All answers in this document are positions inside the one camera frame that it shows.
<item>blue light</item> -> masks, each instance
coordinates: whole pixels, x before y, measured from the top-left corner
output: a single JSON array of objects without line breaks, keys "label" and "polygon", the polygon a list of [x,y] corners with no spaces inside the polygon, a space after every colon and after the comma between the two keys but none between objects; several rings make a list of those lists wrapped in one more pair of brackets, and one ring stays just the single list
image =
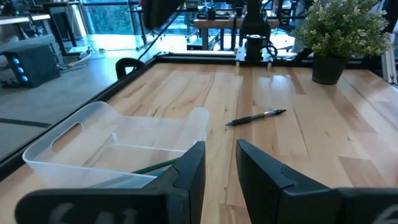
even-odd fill
[{"label": "blue light", "polygon": [[19,60],[18,60],[18,59],[14,58],[14,59],[12,59],[12,61],[13,61],[16,65],[19,65]]}]

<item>computer tower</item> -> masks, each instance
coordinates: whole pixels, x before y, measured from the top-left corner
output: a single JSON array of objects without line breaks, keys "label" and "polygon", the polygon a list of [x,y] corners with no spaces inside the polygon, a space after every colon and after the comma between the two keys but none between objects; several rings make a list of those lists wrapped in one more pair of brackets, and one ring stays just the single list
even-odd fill
[{"label": "computer tower", "polygon": [[37,87],[60,77],[49,45],[28,45],[4,52],[21,86]]}]

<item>pen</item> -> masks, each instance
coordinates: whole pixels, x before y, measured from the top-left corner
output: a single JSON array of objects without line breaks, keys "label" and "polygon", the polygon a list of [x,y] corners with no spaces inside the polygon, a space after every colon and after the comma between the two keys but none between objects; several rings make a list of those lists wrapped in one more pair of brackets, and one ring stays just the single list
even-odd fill
[{"label": "pen", "polygon": [[232,121],[226,123],[225,125],[227,125],[227,126],[237,126],[237,125],[240,125],[240,124],[246,124],[246,123],[250,123],[251,121],[254,121],[255,119],[260,119],[260,118],[266,118],[266,117],[269,117],[269,116],[280,115],[280,114],[282,114],[285,111],[286,110],[270,110],[270,111],[267,111],[265,113],[256,114],[256,115],[248,116],[248,117],[245,117],[245,118],[235,119],[235,120],[232,120]]}]

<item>clear plastic bin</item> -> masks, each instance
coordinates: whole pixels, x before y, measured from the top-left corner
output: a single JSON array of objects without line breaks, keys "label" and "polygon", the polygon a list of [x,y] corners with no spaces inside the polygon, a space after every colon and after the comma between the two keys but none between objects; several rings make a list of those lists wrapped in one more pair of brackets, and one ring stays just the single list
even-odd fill
[{"label": "clear plastic bin", "polygon": [[208,111],[185,119],[122,116],[110,105],[86,105],[23,154],[49,187],[141,188],[156,176],[131,172],[182,156],[205,140]]}]

